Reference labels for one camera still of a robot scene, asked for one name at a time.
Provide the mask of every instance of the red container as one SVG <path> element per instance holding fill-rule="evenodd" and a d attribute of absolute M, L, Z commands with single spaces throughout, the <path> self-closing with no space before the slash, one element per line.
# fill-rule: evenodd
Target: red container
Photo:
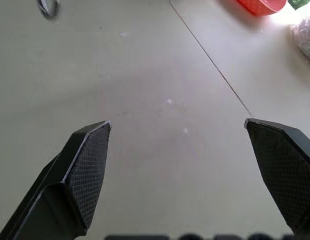
<path fill-rule="evenodd" d="M 287 0 L 238 0 L 256 16 L 271 15 L 279 12 Z"/>

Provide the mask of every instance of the white countertop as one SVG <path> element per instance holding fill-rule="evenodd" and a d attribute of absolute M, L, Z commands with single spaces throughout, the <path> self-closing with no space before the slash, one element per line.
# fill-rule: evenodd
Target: white countertop
<path fill-rule="evenodd" d="M 282 33 L 247 28 L 213 0 L 191 2 L 199 18 L 188 21 L 253 116 L 310 126 L 310 67 Z M 289 233 L 244 129 L 250 115 L 168 0 L 62 4 L 48 22 L 33 0 L 0 1 L 0 231 L 70 134 L 111 120 L 82 239 Z M 274 61 L 301 70 L 277 71 Z"/>
<path fill-rule="evenodd" d="M 310 137 L 310 62 L 290 38 L 299 16 L 288 3 L 265 17 L 230 0 L 171 4 L 254 118 Z"/>

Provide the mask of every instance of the plastic bag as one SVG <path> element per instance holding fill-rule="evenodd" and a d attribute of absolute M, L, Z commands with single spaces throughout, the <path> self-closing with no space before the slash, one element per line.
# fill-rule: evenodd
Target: plastic bag
<path fill-rule="evenodd" d="M 308 4 L 310 0 L 288 0 L 288 2 L 296 10 Z"/>
<path fill-rule="evenodd" d="M 307 14 L 304 11 L 304 17 L 298 24 L 290 26 L 291 36 L 296 45 L 310 59 L 310 3 L 302 7 L 304 10 L 308 7 Z"/>

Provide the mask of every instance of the blurry object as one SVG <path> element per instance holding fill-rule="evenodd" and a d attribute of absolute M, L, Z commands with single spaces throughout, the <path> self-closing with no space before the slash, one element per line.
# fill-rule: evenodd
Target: blurry object
<path fill-rule="evenodd" d="M 288 0 L 288 2 L 296 10 L 308 4 L 310 0 Z"/>
<path fill-rule="evenodd" d="M 245 8 L 256 16 L 271 15 L 279 12 L 287 0 L 238 0 Z"/>
<path fill-rule="evenodd" d="M 174 238 L 170 238 L 165 235 L 109 235 L 104 238 L 104 240 L 171 240 Z M 177 240 L 204 240 L 204 238 L 200 235 L 189 233 L 185 234 Z M 234 234 L 219 234 L 212 238 L 212 240 L 244 240 L 246 238 L 242 238 L 240 236 Z M 274 240 L 271 236 L 262 233 L 256 233 L 247 238 L 247 240 Z M 294 235 L 284 235 L 281 240 L 294 240 Z"/>
<path fill-rule="evenodd" d="M 0 240 L 85 236 L 104 180 L 110 131 L 110 122 L 104 121 L 74 132 L 41 171 L 1 231 Z"/>
<path fill-rule="evenodd" d="M 56 18 L 61 9 L 61 0 L 37 0 L 38 7 L 43 16 L 52 20 Z"/>
<path fill-rule="evenodd" d="M 310 2 L 297 10 L 301 16 L 298 24 L 290 26 L 290 32 L 295 44 L 310 59 Z"/>
<path fill-rule="evenodd" d="M 247 119 L 245 127 L 262 179 L 296 239 L 310 239 L 310 139 L 275 122 Z"/>

